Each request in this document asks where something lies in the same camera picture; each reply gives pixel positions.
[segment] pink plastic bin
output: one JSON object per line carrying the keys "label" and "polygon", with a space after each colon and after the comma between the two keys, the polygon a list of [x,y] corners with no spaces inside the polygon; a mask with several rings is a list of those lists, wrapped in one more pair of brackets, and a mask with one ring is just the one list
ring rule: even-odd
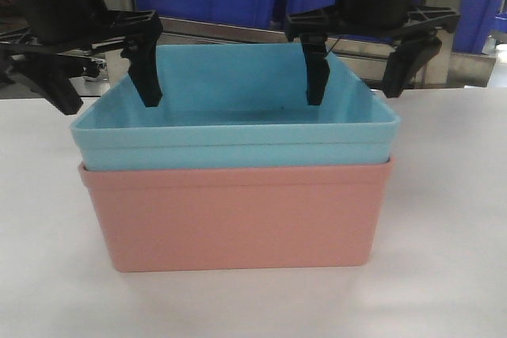
{"label": "pink plastic bin", "polygon": [[392,161],[90,172],[121,272],[362,265]]}

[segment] white table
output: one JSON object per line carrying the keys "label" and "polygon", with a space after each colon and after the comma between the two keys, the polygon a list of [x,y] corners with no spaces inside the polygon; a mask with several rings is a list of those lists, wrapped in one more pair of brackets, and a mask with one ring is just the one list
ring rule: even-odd
{"label": "white table", "polygon": [[389,104],[402,127],[367,265],[120,274],[74,117],[0,101],[0,336],[505,338],[507,89]]}

